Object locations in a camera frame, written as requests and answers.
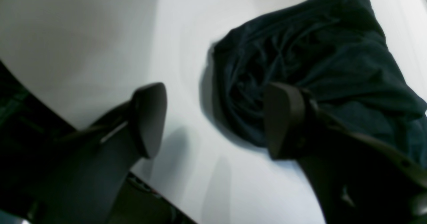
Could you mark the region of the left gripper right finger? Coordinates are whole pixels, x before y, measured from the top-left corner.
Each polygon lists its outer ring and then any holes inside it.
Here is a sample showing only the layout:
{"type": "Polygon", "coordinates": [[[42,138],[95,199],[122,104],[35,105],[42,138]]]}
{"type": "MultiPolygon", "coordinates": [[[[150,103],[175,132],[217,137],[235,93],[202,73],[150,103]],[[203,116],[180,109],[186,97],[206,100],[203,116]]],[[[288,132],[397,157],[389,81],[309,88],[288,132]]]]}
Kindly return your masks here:
{"type": "Polygon", "coordinates": [[[299,163],[327,224],[426,223],[426,170],[347,130],[307,90],[269,83],[264,126],[270,157],[299,163]]]}

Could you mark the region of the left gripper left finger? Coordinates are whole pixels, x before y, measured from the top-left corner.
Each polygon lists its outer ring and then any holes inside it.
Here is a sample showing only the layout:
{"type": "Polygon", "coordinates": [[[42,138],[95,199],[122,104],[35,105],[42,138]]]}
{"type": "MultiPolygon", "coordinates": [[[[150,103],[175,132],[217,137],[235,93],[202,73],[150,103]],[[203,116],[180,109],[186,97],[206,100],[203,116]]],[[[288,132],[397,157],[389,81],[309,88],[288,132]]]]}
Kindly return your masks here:
{"type": "Polygon", "coordinates": [[[105,224],[131,167],[161,147],[166,87],[152,83],[95,124],[54,142],[44,171],[23,188],[32,224],[105,224]]]}

